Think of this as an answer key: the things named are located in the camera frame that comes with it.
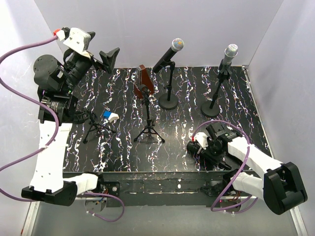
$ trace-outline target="white wall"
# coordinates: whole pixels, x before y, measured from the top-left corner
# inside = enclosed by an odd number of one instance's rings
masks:
[[[315,235],[314,12],[314,0],[284,0],[249,66],[274,156],[301,172],[308,201],[300,210],[310,236]]]
[[[154,66],[178,37],[177,66],[218,65],[230,43],[239,46],[233,64],[249,64],[282,1],[35,0],[51,30],[95,31],[92,53],[120,47],[117,67]]]
[[[7,51],[52,36],[33,0],[0,0],[0,55]],[[14,89],[38,99],[33,81],[33,62],[42,54],[62,59],[56,42],[7,58],[0,65],[0,76]],[[0,86],[0,166],[38,149],[38,106]],[[20,197],[29,185],[36,157],[0,173],[1,188]],[[2,236],[20,235],[29,203],[11,200],[0,194],[0,231]]]

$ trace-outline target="cable connector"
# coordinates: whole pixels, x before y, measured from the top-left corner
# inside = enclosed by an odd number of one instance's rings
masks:
[[[62,29],[55,30],[54,35],[56,35],[58,37],[59,41],[62,41],[65,39],[65,33]]]

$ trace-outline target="microphone stand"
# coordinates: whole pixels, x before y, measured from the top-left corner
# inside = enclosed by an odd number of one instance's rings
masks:
[[[216,100],[219,96],[221,84],[224,82],[225,79],[228,80],[232,74],[232,71],[230,69],[231,63],[228,65],[224,65],[222,62],[223,60],[220,63],[219,74],[217,76],[217,78],[219,79],[219,85],[217,87],[217,90],[215,94],[213,94],[211,101],[206,101],[201,105],[201,113],[206,117],[214,118],[220,114],[220,107],[216,103]]]
[[[169,77],[168,85],[164,88],[167,89],[167,93],[163,94],[158,99],[158,104],[160,107],[166,110],[172,110],[177,107],[178,105],[178,98],[176,95],[172,94],[172,79],[173,79],[173,72],[175,69],[175,62],[173,61],[163,61],[161,66],[167,67],[170,66],[171,74]]]
[[[150,105],[150,100],[149,100],[149,95],[150,95],[150,90],[148,90],[148,88],[144,85],[140,86],[140,90],[142,92],[143,95],[143,100],[141,100],[141,104],[144,104],[146,106],[146,110],[147,110],[147,125],[144,127],[144,129],[140,132],[140,134],[133,139],[134,142],[136,142],[138,140],[138,138],[142,135],[142,134],[148,134],[149,136],[155,134],[158,135],[161,138],[162,143],[165,143],[165,139],[161,137],[161,135],[159,133],[156,132],[156,130],[154,129],[154,119],[150,118],[150,110],[149,110],[149,105]]]
[[[107,129],[107,130],[111,131],[112,134],[115,134],[115,133],[116,133],[115,130],[110,129],[109,127],[106,127],[105,125],[98,124],[98,123],[96,122],[96,120],[95,120],[95,119],[96,119],[96,115],[95,115],[94,112],[86,111],[86,113],[89,115],[89,119],[90,119],[89,125],[90,125],[90,128],[89,128],[87,134],[85,135],[85,137],[84,137],[84,139],[83,139],[83,141],[82,141],[84,144],[87,144],[87,143],[88,143],[87,138],[88,138],[88,136],[89,136],[89,133],[91,133],[91,132],[93,132],[93,131],[95,131],[95,130],[96,130],[96,136],[97,136],[97,137],[101,136],[101,134],[102,134],[102,132],[103,132],[104,129]]]

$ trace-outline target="microphone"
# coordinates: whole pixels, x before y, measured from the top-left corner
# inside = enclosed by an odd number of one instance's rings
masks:
[[[180,38],[176,38],[172,42],[172,46],[167,50],[167,52],[161,57],[161,59],[153,67],[153,72],[158,73],[162,68],[162,63],[164,61],[170,61],[172,57],[184,47],[184,41]]]
[[[223,65],[230,65],[233,58],[236,57],[238,51],[238,47],[236,44],[230,44],[227,46],[224,52],[224,59],[222,60]]]

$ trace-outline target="black microphone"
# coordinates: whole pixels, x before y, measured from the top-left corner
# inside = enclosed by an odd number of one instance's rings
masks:
[[[162,63],[164,61],[170,61],[172,57],[184,47],[184,41],[180,38],[176,38],[172,42],[172,46],[167,50],[167,52],[161,57],[157,64],[153,67],[153,72],[158,73],[162,68]]]

